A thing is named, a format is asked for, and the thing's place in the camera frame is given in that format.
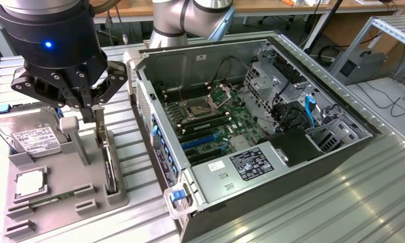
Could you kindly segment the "silver chipset heatsink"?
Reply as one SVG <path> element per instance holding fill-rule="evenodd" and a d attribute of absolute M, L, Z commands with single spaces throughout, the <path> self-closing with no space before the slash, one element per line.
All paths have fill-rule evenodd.
<path fill-rule="evenodd" d="M 236 151 L 241 151 L 249 147 L 252 147 L 248 139 L 244 135 L 237 135 L 229 139 L 229 144 L 234 148 Z"/>

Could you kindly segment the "small white box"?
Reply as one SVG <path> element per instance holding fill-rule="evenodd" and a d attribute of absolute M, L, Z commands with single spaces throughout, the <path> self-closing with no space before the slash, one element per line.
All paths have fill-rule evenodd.
<path fill-rule="evenodd" d="M 316 7 L 317 4 L 326 5 L 330 0 L 293 0 L 294 5 L 308 5 L 310 7 Z"/>

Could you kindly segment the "aluminium profile frame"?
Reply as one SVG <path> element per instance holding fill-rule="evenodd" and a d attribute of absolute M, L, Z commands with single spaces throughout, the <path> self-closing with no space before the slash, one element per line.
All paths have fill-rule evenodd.
<path fill-rule="evenodd" d="M 338 75 L 341 73 L 341 70 L 348 63 L 350 56 L 358 48 L 361 41 L 372 27 L 377 28 L 382 34 L 389 35 L 393 39 L 405 45 L 405 15 L 370 17 L 358 34 L 356 35 L 350 45 L 348 46 L 344 54 L 338 56 L 338 59 L 334 61 L 333 65 L 329 68 L 329 72 L 333 75 Z M 396 77 L 404 68 L 405 61 L 398 64 L 392 77 Z"/>

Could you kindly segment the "grey parts rack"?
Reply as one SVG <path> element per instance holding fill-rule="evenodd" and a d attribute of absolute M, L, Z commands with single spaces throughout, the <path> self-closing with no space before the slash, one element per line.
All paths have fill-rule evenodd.
<path fill-rule="evenodd" d="M 118 191 L 106 192 L 106 174 L 102 151 L 96 142 L 96 131 L 78 135 L 77 118 L 60 119 L 58 130 L 70 140 L 53 154 L 33 157 L 26 152 L 9 158 L 8 191 L 4 209 L 2 236 L 5 243 L 18 243 L 81 220 L 106 213 L 129 202 L 120 170 L 113 133 L 108 131 Z M 20 174 L 42 171 L 44 191 L 16 198 Z M 32 208 L 30 202 L 66 192 L 74 196 Z"/>

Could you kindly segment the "black slanted pole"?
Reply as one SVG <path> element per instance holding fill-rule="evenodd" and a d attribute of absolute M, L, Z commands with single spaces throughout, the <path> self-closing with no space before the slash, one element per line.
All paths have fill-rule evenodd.
<path fill-rule="evenodd" d="M 312 49 L 317 43 L 317 40 L 326 28 L 326 25 L 330 21 L 330 18 L 333 17 L 341 3 L 344 0 L 337 0 L 334 3 L 333 8 L 330 9 L 330 11 L 326 14 L 322 14 L 318 21 L 316 22 L 316 27 L 313 28 L 310 35 L 309 35 L 309 39 L 306 40 L 305 46 L 304 46 L 304 51 L 309 54 L 312 52 Z"/>

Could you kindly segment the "graphics card with black fan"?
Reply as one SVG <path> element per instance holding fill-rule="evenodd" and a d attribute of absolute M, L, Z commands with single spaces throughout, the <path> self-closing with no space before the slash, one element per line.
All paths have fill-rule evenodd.
<path fill-rule="evenodd" d="M 96 142 L 97 146 L 102 151 L 102 158 L 105 164 L 105 174 L 106 174 L 106 192 L 108 194 L 113 194 L 118 191 L 117 186 L 117 177 L 114 172 L 113 166 L 113 155 L 112 155 L 112 147 L 110 147 L 110 140 L 108 129 L 105 125 L 105 115 L 104 115 L 104 108 L 101 107 L 94 111 L 94 118 L 96 118 Z"/>

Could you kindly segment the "metal socket cover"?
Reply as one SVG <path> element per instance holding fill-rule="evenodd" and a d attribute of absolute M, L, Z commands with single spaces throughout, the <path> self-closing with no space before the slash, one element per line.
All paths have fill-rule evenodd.
<path fill-rule="evenodd" d="M 206 95 L 209 107 L 217 110 L 232 98 L 230 89 L 226 85 L 220 84 Z"/>

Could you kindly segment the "silver CPU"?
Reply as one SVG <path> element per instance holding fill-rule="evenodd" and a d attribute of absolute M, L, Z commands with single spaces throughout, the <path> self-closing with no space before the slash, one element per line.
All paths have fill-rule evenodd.
<path fill-rule="evenodd" d="M 44 191 L 44 172 L 32 171 L 20 174 L 16 182 L 16 198 Z"/>

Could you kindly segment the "green RAM stick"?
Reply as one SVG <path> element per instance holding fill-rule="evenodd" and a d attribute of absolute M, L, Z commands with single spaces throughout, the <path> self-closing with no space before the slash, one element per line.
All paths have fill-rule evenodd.
<path fill-rule="evenodd" d="M 30 203 L 29 203 L 29 206 L 30 206 L 32 208 L 36 208 L 36 207 L 40 207 L 40 206 L 42 206 L 42 205 L 54 203 L 54 202 L 57 202 L 57 201 L 60 201 L 60 200 L 68 199 L 68 198 L 70 198 L 70 197 L 73 197 L 73 196 L 74 196 L 74 192 L 70 191 L 70 192 L 62 193 L 62 194 L 60 194 L 60 195 L 48 197 L 48 198 L 45 198 L 45 199 L 42 199 L 42 200 L 30 202 Z"/>

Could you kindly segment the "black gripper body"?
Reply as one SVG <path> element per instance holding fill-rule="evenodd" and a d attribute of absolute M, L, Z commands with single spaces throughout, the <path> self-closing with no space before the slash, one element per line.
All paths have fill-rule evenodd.
<path fill-rule="evenodd" d="M 101 75 L 108 61 L 96 36 L 96 14 L 90 3 L 0 3 L 0 21 L 30 75 Z"/>

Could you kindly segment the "CPU socket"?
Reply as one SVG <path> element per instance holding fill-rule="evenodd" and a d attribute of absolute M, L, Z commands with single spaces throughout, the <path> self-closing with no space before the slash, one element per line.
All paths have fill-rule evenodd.
<path fill-rule="evenodd" d="M 210 106 L 205 99 L 189 101 L 185 105 L 188 119 L 197 119 L 212 113 Z"/>

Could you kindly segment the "green motherboard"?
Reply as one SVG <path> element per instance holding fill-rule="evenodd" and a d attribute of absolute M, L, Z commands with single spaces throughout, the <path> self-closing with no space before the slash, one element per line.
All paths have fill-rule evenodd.
<path fill-rule="evenodd" d="M 205 86 L 205 88 L 210 92 L 214 89 L 214 87 L 218 86 L 220 84 L 224 83 L 221 82 L 205 83 L 202 86 Z M 258 139 L 266 135 L 264 128 L 258 124 L 260 119 L 252 115 L 252 113 L 248 111 L 245 107 L 244 96 L 246 95 L 246 92 L 242 90 L 242 86 L 232 85 L 232 84 L 224 84 L 224 85 L 226 85 L 228 88 L 230 89 L 232 98 L 217 110 L 210 108 L 212 113 L 197 119 L 188 119 L 185 106 L 181 106 L 180 101 L 173 103 L 166 103 L 162 100 L 164 102 L 162 108 L 166 117 L 169 119 L 173 132 L 177 136 L 180 147 L 182 144 L 192 142 L 200 138 L 208 137 L 213 134 L 218 135 L 218 138 L 214 142 L 202 144 L 189 149 L 182 149 L 186 159 L 190 156 L 210 151 L 218 147 L 222 147 L 225 149 L 222 155 L 220 156 L 222 157 L 230 153 L 237 152 L 232 147 L 232 145 L 229 144 L 229 139 L 232 137 L 237 135 L 244 135 L 250 145 L 253 146 L 257 144 Z M 185 105 L 189 101 L 197 99 L 206 100 L 206 95 L 184 100 Z M 225 116 L 229 116 L 232 118 L 229 124 L 225 124 L 212 129 L 202 130 L 193 134 L 188 134 L 188 135 L 181 134 L 180 131 L 181 126 L 192 125 L 204 122 L 206 120 L 212 120 L 214 118 L 225 117 Z"/>

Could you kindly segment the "black RAM slot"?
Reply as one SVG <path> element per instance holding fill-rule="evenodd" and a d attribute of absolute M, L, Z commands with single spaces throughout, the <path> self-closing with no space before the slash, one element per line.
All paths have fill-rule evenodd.
<path fill-rule="evenodd" d="M 208 93 L 209 91 L 205 89 L 174 90 L 164 94 L 164 101 L 166 103 L 173 103 L 181 100 L 205 96 Z"/>
<path fill-rule="evenodd" d="M 208 94 L 208 89 L 205 88 L 205 86 L 194 86 L 194 87 L 190 87 L 190 88 L 182 88 L 181 89 L 182 99 L 190 99 L 190 98 L 194 98 L 194 97 L 204 96 L 206 94 Z M 180 98 L 177 90 L 164 92 L 164 95 L 166 95 L 166 97 L 169 99 L 173 99 L 173 98 L 178 99 Z"/>

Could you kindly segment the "blue expansion slot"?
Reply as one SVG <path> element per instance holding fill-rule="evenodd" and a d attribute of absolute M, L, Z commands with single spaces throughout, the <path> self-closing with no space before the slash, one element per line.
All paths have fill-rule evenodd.
<path fill-rule="evenodd" d="M 214 142 L 218 138 L 218 135 L 217 134 L 213 134 L 208 137 L 204 137 L 204 138 L 200 138 L 192 142 L 188 142 L 185 144 L 181 145 L 181 148 L 182 149 L 189 149 L 189 148 L 193 148 L 196 146 L 200 146 L 202 144 L 206 144 L 206 143 L 210 143 L 210 142 Z"/>

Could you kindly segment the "wooden desk white frame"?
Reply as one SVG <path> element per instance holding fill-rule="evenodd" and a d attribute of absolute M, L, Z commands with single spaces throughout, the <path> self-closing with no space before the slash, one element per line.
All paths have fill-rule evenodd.
<path fill-rule="evenodd" d="M 153 4 L 152 0 L 129 0 L 128 8 L 110 10 L 113 21 L 141 22 L 153 19 Z M 396 6 L 390 9 L 385 5 L 361 5 L 354 0 L 342 0 L 337 13 L 360 13 L 360 12 L 386 12 L 394 11 L 398 15 L 405 10 L 405 0 L 394 0 Z M 328 16 L 334 8 L 334 0 L 325 5 L 314 8 L 308 5 L 289 6 L 280 0 L 233 0 L 236 7 L 236 17 L 256 17 L 256 16 L 281 16 L 281 15 L 306 15 L 317 13 Z M 5 39 L 2 27 L 0 24 L 0 53 L 4 57 L 14 56 L 16 51 Z"/>

